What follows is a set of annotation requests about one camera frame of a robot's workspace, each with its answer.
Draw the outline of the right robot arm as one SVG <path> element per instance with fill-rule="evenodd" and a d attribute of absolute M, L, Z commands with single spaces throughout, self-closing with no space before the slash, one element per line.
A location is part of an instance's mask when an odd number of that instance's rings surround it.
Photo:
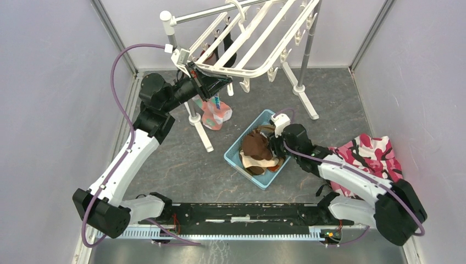
<path fill-rule="evenodd" d="M 268 135 L 269 148 L 278 157 L 291 157 L 308 173 L 341 185 L 356 194 L 352 199 L 332 194 L 317 210 L 318 219 L 337 219 L 374 227 L 389 242 L 403 246 L 412 236 L 425 235 L 428 215 L 412 185 L 393 182 L 350 165 L 329 148 L 315 145 L 304 126 L 291 124 Z"/>

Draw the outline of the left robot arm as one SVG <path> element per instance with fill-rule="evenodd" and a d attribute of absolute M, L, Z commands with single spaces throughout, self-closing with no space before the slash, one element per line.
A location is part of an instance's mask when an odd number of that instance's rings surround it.
<path fill-rule="evenodd" d="M 141 81 L 140 112 L 130 122 L 130 135 L 109 168 L 88 189 L 77 189 L 73 202 L 84 226 L 91 226 L 115 239 L 131 224 L 153 218 L 159 224 L 173 216 L 171 199 L 152 192 L 124 200 L 124 194 L 146 159 L 169 134 L 175 118 L 170 112 L 195 96 L 207 101 L 232 83 L 226 75 L 208 73 L 193 62 L 185 77 L 171 84 L 160 74 L 150 73 Z"/>

